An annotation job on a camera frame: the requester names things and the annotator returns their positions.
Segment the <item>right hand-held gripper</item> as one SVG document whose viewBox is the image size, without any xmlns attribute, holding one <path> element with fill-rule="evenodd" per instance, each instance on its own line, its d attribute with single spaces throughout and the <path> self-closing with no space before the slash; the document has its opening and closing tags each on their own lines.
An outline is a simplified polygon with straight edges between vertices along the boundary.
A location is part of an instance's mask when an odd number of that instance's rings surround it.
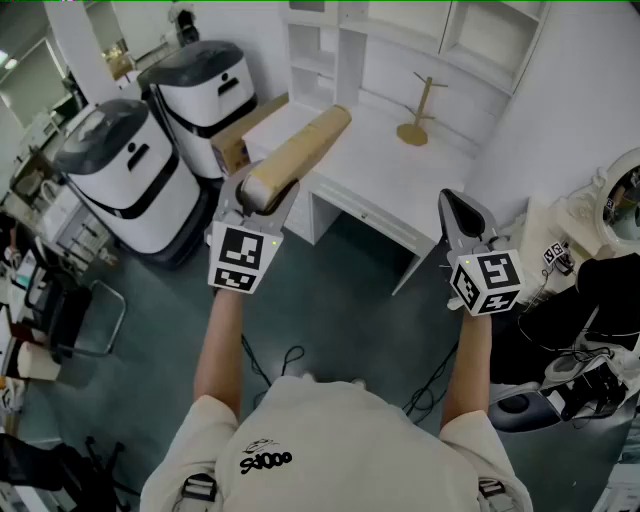
<svg viewBox="0 0 640 512">
<path fill-rule="evenodd" d="M 497 236 L 492 212 L 462 192 L 443 189 L 439 215 L 451 267 L 447 308 L 472 316 L 511 310 L 525 279 L 518 251 L 507 236 Z"/>
</svg>

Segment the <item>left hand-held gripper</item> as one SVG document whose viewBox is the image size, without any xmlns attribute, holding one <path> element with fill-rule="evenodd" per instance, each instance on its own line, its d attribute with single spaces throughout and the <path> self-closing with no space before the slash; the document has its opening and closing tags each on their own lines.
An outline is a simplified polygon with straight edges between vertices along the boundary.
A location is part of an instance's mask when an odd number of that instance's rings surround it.
<svg viewBox="0 0 640 512">
<path fill-rule="evenodd" d="M 282 228 L 300 183 L 290 182 L 262 214 L 247 216 L 239 190 L 248 174 L 249 168 L 244 167 L 221 188 L 208 238 L 208 285 L 253 294 L 283 242 Z"/>
</svg>

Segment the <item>person's right forearm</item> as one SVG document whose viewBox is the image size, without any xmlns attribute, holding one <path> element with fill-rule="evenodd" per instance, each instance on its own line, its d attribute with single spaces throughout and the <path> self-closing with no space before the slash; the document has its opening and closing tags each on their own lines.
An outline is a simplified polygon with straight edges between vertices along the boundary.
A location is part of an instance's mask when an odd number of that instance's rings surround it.
<svg viewBox="0 0 640 512">
<path fill-rule="evenodd" d="M 465 312 L 440 429 L 465 414 L 488 412 L 491 350 L 491 317 Z"/>
</svg>

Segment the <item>person's left forearm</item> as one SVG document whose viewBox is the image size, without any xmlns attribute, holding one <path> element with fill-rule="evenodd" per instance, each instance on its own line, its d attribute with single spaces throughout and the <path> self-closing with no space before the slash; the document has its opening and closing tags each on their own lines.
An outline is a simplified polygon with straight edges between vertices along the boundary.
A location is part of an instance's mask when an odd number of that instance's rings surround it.
<svg viewBox="0 0 640 512">
<path fill-rule="evenodd" d="M 194 378 L 194 400 L 210 396 L 240 417 L 243 384 L 243 297 L 219 289 L 215 295 Z"/>
</svg>

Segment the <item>white desk with shelves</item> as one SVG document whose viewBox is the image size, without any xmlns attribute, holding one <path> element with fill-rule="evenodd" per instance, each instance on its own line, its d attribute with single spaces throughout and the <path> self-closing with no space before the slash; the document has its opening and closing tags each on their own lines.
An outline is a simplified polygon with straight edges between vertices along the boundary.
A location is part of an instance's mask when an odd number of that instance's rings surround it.
<svg viewBox="0 0 640 512">
<path fill-rule="evenodd" d="M 436 243 L 438 195 L 462 190 L 535 51 L 550 6 L 543 1 L 288 1 L 280 6 L 287 104 L 244 138 L 267 157 L 328 107 L 352 117 L 302 180 L 287 228 L 317 243 L 345 213 L 312 191 L 314 174 L 371 201 Z M 413 120 L 424 87 L 428 144 L 396 136 Z"/>
</svg>

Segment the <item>long cardboard box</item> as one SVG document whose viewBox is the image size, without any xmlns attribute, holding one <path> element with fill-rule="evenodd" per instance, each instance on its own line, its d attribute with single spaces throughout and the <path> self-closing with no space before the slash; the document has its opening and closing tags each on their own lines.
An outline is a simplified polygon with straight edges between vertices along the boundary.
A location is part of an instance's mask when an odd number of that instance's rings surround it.
<svg viewBox="0 0 640 512">
<path fill-rule="evenodd" d="M 288 101 L 289 94 L 281 94 L 271 101 L 257 106 L 250 113 L 240 117 L 211 137 L 211 147 L 224 177 L 233 175 L 250 163 L 244 136 L 276 110 L 287 104 Z"/>
</svg>

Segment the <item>white dressing table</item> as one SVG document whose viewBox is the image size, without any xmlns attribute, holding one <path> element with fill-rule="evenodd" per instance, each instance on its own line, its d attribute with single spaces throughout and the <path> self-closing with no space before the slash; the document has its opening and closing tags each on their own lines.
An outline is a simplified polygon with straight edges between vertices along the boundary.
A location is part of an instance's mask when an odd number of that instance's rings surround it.
<svg viewBox="0 0 640 512">
<path fill-rule="evenodd" d="M 518 296 L 520 304 L 544 300 L 572 287 L 585 261 L 616 255 L 615 249 L 600 237 L 595 206 L 596 200 L 589 196 L 559 198 L 549 207 L 534 197 L 529 199 L 526 213 L 514 223 L 511 238 L 525 277 L 524 288 Z M 574 261 L 574 268 L 567 275 L 545 259 L 554 244 L 565 247 Z"/>
</svg>

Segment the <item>wooden branch stand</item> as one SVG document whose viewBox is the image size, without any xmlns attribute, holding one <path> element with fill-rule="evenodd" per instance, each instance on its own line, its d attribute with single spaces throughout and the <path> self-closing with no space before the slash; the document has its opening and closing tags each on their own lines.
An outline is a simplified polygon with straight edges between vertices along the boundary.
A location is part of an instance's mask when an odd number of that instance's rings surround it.
<svg viewBox="0 0 640 512">
<path fill-rule="evenodd" d="M 422 94 L 416 110 L 411 110 L 407 107 L 407 110 L 413 115 L 413 120 L 411 122 L 398 125 L 396 128 L 396 136 L 405 144 L 414 147 L 421 147 L 427 145 L 429 141 L 428 133 L 422 127 L 422 121 L 435 119 L 434 116 L 425 113 L 429 94 L 433 88 L 447 88 L 448 85 L 435 83 L 431 76 L 424 78 L 417 72 L 415 72 L 414 75 L 424 84 Z"/>
</svg>

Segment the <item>white and black robot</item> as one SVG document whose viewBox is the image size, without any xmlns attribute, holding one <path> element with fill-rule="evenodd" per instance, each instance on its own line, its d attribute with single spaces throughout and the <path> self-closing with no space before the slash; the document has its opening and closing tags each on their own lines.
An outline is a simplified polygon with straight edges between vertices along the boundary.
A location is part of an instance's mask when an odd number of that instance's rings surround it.
<svg viewBox="0 0 640 512">
<path fill-rule="evenodd" d="M 137 81 L 191 172 L 201 180 L 223 178 L 211 139 L 258 105 L 243 50 L 228 41 L 197 41 L 151 65 Z"/>
<path fill-rule="evenodd" d="M 197 249 L 210 193 L 145 102 L 97 105 L 67 136 L 53 168 L 129 252 L 174 269 Z"/>
</svg>

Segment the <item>white ornate mirror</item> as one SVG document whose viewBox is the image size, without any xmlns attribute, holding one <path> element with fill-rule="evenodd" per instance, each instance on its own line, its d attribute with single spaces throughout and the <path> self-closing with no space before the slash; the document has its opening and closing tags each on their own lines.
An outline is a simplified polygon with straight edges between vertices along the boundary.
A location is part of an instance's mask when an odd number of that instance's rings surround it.
<svg viewBox="0 0 640 512">
<path fill-rule="evenodd" d="M 606 170 L 595 225 L 602 242 L 614 251 L 640 254 L 640 147 L 620 156 Z"/>
</svg>

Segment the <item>person's cream t-shirt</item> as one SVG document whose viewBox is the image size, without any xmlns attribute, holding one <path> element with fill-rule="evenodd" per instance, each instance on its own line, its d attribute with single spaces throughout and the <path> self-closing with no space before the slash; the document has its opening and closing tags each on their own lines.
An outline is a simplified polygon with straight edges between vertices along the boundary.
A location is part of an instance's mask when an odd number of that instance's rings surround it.
<svg viewBox="0 0 640 512">
<path fill-rule="evenodd" d="M 285 376 L 246 419 L 190 408 L 140 512 L 533 512 L 481 411 L 431 435 L 348 382 Z"/>
</svg>

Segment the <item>black office chair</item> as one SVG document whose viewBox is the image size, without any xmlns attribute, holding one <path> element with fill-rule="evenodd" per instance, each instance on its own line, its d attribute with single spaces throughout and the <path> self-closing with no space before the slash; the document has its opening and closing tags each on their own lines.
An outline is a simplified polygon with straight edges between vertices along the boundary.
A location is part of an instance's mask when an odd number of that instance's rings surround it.
<svg viewBox="0 0 640 512">
<path fill-rule="evenodd" d="M 113 476 L 125 445 L 117 442 L 103 462 L 94 451 L 94 444 L 93 437 L 85 439 L 87 454 L 83 456 L 64 443 L 43 449 L 0 433 L 0 481 L 51 494 L 66 492 L 75 507 L 66 510 L 59 505 L 57 512 L 132 512 L 131 504 L 120 500 L 117 492 L 121 490 L 133 496 L 140 493 Z"/>
</svg>

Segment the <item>metal frame chair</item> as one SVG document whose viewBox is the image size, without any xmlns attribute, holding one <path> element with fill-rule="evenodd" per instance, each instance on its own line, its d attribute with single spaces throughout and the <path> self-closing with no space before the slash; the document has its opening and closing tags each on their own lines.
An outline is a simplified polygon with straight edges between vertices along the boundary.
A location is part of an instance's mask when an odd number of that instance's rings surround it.
<svg viewBox="0 0 640 512">
<path fill-rule="evenodd" d="M 26 297 L 25 305 L 22 323 L 56 361 L 110 355 L 127 310 L 124 296 L 101 280 L 69 284 L 51 279 L 41 296 Z"/>
</svg>

